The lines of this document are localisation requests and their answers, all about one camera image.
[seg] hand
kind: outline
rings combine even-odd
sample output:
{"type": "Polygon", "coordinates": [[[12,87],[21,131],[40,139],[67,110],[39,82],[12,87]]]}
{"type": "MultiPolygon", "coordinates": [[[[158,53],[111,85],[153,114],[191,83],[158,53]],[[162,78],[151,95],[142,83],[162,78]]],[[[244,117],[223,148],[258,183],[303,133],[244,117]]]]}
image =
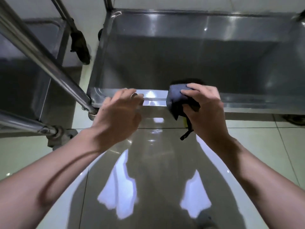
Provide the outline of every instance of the hand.
{"type": "Polygon", "coordinates": [[[121,89],[112,98],[106,97],[89,128],[94,150],[107,150],[137,130],[142,118],[136,110],[144,99],[142,94],[132,97],[135,92],[136,89],[121,89]]]}
{"type": "Polygon", "coordinates": [[[188,84],[187,87],[193,90],[181,90],[181,93],[200,104],[198,112],[193,111],[188,104],[183,105],[183,111],[190,119],[195,133],[209,147],[220,143],[221,140],[231,140],[217,88],[194,83],[188,84]]]}

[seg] black rag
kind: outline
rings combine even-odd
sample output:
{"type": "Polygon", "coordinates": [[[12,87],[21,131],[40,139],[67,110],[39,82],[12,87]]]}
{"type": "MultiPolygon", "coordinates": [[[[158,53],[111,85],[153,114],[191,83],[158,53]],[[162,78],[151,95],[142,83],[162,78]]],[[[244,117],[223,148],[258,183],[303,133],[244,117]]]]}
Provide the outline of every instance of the black rag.
{"type": "Polygon", "coordinates": [[[204,84],[200,80],[194,80],[188,79],[188,80],[182,80],[182,81],[176,81],[172,82],[170,85],[170,88],[168,90],[167,98],[166,98],[166,106],[167,109],[170,111],[170,113],[173,115],[175,120],[178,119],[178,116],[186,117],[186,123],[188,125],[188,131],[180,137],[181,140],[184,140],[189,136],[189,134],[193,131],[192,124],[189,120],[189,118],[186,116],[186,114],[183,111],[182,104],[188,104],[194,111],[199,111],[200,105],[199,103],[194,100],[192,97],[185,96],[181,94],[181,90],[192,90],[191,88],[188,88],[186,85],[188,83],[199,83],[204,84]]]}

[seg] metal bar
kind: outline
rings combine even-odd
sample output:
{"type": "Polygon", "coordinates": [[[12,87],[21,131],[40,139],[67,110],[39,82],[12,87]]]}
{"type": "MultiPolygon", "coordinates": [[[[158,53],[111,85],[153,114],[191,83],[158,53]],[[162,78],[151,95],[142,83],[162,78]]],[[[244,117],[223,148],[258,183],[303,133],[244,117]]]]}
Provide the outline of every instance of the metal bar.
{"type": "Polygon", "coordinates": [[[0,124],[46,136],[57,134],[57,129],[55,127],[47,126],[38,121],[30,120],[2,110],[0,110],[0,124]]]}
{"type": "Polygon", "coordinates": [[[64,6],[63,2],[61,0],[51,0],[53,4],[55,5],[57,11],[59,12],[62,19],[66,20],[68,25],[71,27],[72,31],[77,31],[77,27],[71,18],[69,12],[67,11],[66,7],[64,6]]]}
{"type": "Polygon", "coordinates": [[[97,113],[86,93],[65,73],[54,56],[32,34],[4,0],[0,0],[0,32],[40,66],[89,113],[93,115],[97,113]]]}
{"type": "Polygon", "coordinates": [[[104,0],[104,4],[107,11],[113,10],[112,0],[104,0]]]}

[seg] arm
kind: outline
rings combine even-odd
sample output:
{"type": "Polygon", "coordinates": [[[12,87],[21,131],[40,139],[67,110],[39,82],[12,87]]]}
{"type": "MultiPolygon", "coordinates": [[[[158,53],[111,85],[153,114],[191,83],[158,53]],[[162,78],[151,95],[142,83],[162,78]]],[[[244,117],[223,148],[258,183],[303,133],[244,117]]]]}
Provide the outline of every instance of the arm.
{"type": "Polygon", "coordinates": [[[36,228],[74,179],[101,153],[136,131],[143,96],[122,89],[107,97],[91,128],[0,182],[0,228],[36,228]]]}
{"type": "Polygon", "coordinates": [[[227,130],[223,103],[215,87],[188,84],[181,93],[200,104],[184,105],[196,134],[223,160],[270,229],[301,229],[305,225],[305,192],[261,162],[227,130]]]}

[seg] forearm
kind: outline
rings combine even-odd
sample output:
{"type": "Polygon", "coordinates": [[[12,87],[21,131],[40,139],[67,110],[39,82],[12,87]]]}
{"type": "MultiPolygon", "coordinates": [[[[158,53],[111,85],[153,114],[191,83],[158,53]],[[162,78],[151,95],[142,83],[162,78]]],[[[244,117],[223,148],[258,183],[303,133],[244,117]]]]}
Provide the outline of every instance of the forearm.
{"type": "Polygon", "coordinates": [[[0,182],[0,228],[39,224],[64,190],[103,152],[88,145],[85,133],[0,182]]]}
{"type": "Polygon", "coordinates": [[[241,184],[270,229],[305,225],[305,192],[261,162],[236,140],[214,150],[241,184]]]}

